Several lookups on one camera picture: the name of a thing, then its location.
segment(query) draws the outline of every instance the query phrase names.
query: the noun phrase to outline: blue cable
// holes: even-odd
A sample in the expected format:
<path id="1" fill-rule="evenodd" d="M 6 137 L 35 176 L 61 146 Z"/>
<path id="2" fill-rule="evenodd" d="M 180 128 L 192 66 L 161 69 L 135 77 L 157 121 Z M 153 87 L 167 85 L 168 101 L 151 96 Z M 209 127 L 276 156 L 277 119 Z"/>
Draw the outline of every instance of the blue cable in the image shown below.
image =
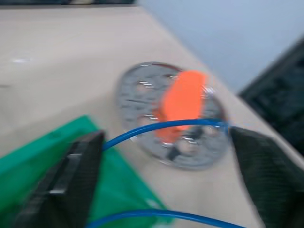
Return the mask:
<path id="1" fill-rule="evenodd" d="M 224 127 L 225 129 L 227 129 L 228 127 L 225 122 L 214 119 L 174 120 L 174 121 L 153 123 L 150 125 L 135 128 L 122 135 L 117 136 L 116 138 L 113 138 L 112 140 L 104 144 L 103 151 L 133 136 L 137 136 L 138 134 L 158 130 L 161 128 L 183 126 L 183 125 L 210 125 L 214 127 Z"/>
<path id="2" fill-rule="evenodd" d="M 125 211 L 113 215 L 109 215 L 106 217 L 103 217 L 95 222 L 92 222 L 86 226 L 86 228 L 98 228 L 106 223 L 123 219 L 123 218 L 129 218 L 129 217 L 142 217 L 142 216 L 163 216 L 163 217 L 173 217 L 178 219 L 184 219 L 194 222 L 199 222 L 215 227 L 220 228 L 244 228 L 238 225 L 234 225 L 228 222 L 223 222 L 220 220 L 208 218 L 205 216 L 200 215 L 194 215 L 184 212 L 178 212 L 178 211 L 172 211 L 172 210 L 158 210 L 158 209 L 146 209 L 146 210 L 131 210 L 131 211 Z"/>

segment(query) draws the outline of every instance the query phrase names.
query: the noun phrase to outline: metal plate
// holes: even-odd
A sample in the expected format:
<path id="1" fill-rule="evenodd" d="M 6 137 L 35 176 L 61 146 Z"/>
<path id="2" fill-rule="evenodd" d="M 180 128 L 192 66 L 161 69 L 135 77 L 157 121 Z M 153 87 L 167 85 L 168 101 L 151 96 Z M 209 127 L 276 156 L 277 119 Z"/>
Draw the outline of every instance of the metal plate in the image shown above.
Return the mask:
<path id="1" fill-rule="evenodd" d="M 116 103 L 126 130 L 158 121 L 152 113 L 181 70 L 165 63 L 146 62 L 134 66 L 123 75 L 117 88 Z M 202 116 L 226 120 L 212 89 L 206 88 L 205 92 L 202 95 L 202 99 L 205 99 Z M 201 170 L 211 166 L 224 154 L 228 137 L 222 128 L 193 126 L 174 143 L 163 143 L 154 132 L 137 136 L 136 143 L 165 164 Z"/>

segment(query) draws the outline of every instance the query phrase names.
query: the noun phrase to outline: orange object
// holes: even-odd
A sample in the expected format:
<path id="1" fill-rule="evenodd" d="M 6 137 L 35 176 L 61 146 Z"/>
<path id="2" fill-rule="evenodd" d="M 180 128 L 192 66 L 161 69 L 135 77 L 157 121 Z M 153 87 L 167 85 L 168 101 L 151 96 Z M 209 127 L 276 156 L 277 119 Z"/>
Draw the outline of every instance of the orange object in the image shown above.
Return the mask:
<path id="1" fill-rule="evenodd" d="M 160 122 L 197 119 L 204 108 L 204 93 L 207 75 L 198 71 L 183 71 L 164 94 L 154 115 Z M 156 131 L 164 142 L 172 143 L 189 126 L 177 126 Z"/>

